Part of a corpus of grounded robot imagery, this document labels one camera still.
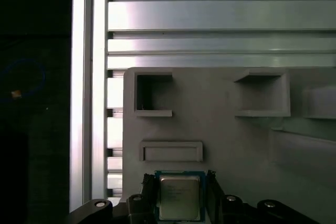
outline gray plastic panel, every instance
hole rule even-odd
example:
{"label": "gray plastic panel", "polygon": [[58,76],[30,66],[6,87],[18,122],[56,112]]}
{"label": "gray plastic panel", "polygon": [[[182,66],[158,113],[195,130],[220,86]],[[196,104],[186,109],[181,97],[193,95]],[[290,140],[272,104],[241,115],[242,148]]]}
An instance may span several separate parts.
{"label": "gray plastic panel", "polygon": [[303,110],[307,118],[336,119],[336,86],[304,90]]}
{"label": "gray plastic panel", "polygon": [[173,116],[171,110],[136,110],[134,114],[137,116],[157,118],[170,118]]}
{"label": "gray plastic panel", "polygon": [[139,151],[141,161],[201,162],[203,160],[202,142],[142,141]]}
{"label": "gray plastic panel", "polygon": [[[172,84],[165,87],[165,96],[157,100],[158,103],[164,102],[173,111],[173,116],[140,118],[134,113],[134,76],[137,72],[158,70],[171,72],[173,76]],[[133,68],[125,72],[122,201],[139,192],[139,182],[145,173],[153,174],[155,170],[211,169],[217,171],[218,182],[225,192],[240,196],[253,206],[260,200],[271,198],[320,223],[333,223],[336,220],[336,189],[321,182],[323,178],[327,180],[331,176],[326,173],[328,169],[322,169],[320,179],[316,180],[282,167],[272,158],[270,128],[253,124],[254,120],[258,122],[258,118],[235,117],[238,95],[234,92],[233,79],[244,71],[244,68]],[[268,72],[270,69],[256,71]],[[290,98],[291,104],[296,105],[295,114],[292,113],[295,117],[299,115],[296,110],[302,110],[304,87],[336,81],[332,79],[336,74],[332,68],[293,68],[286,69],[286,72],[292,80]],[[315,131],[319,130],[319,122],[315,124],[314,120],[302,119],[309,121]],[[201,141],[203,161],[140,161],[139,145],[145,140]],[[312,158],[314,148],[310,150]],[[318,166],[333,161],[333,151],[328,151],[329,154],[326,152],[324,156],[324,150],[321,148],[317,151],[320,159]]]}

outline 3d-printed holder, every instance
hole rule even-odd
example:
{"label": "3d-printed holder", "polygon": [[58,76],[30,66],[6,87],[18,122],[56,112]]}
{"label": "3d-printed holder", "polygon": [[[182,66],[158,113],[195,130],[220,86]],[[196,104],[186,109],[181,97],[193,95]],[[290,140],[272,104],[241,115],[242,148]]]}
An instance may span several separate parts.
{"label": "3d-printed holder", "polygon": [[248,69],[235,79],[236,116],[290,116],[289,75],[281,69]]}
{"label": "3d-printed holder", "polygon": [[336,86],[306,88],[303,113],[306,118],[336,119]]}
{"label": "3d-printed holder", "polygon": [[167,71],[150,71],[134,75],[134,112],[142,117],[172,117],[166,108],[165,90],[173,83],[173,75]]}
{"label": "3d-printed holder", "polygon": [[142,141],[139,151],[141,161],[203,161],[203,144],[200,141]]}

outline blue cable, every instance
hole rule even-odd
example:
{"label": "blue cable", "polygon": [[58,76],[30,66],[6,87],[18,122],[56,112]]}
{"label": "blue cable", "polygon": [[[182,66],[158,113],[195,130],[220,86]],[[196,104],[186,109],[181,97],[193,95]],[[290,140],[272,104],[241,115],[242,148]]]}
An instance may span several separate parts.
{"label": "blue cable", "polygon": [[[30,90],[27,93],[21,94],[22,98],[34,95],[36,92],[38,92],[39,90],[41,90],[44,87],[45,82],[46,82],[46,72],[45,72],[42,64],[38,63],[36,60],[33,60],[33,59],[20,59],[20,60],[14,61],[12,64],[8,65],[2,72],[0,72],[0,79],[1,79],[6,74],[8,74],[16,65],[18,65],[20,63],[25,63],[25,62],[33,63],[34,65],[36,65],[39,68],[39,70],[42,74],[42,81],[36,88]],[[0,103],[6,103],[6,102],[12,102],[12,101],[14,101],[14,99],[10,99],[10,98],[0,99]]]}

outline bolt head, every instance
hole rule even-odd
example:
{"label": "bolt head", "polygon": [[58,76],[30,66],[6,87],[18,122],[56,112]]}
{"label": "bolt head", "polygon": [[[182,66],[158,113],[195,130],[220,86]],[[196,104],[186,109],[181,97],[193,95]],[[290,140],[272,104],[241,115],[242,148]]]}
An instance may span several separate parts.
{"label": "bolt head", "polygon": [[235,196],[227,196],[226,199],[228,201],[235,201],[236,200],[236,197]]}
{"label": "bolt head", "polygon": [[104,202],[99,202],[96,204],[96,207],[103,207],[105,206],[105,203]]}
{"label": "bolt head", "polygon": [[273,202],[267,201],[265,202],[265,206],[271,208],[271,207],[275,207],[275,204]]}

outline dark background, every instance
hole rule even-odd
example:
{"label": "dark background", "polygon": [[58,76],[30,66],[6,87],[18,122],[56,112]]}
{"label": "dark background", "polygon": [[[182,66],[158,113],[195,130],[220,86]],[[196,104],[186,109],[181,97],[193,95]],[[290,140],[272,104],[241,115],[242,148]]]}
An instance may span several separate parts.
{"label": "dark background", "polygon": [[[8,176],[2,189],[21,201],[17,215],[27,205],[27,223],[57,223],[69,209],[71,0],[1,0],[0,10],[0,130],[7,132],[1,135],[1,162]],[[19,59],[30,61],[4,74]],[[41,83],[36,63],[44,68],[45,85],[5,102],[11,91],[24,93]]]}

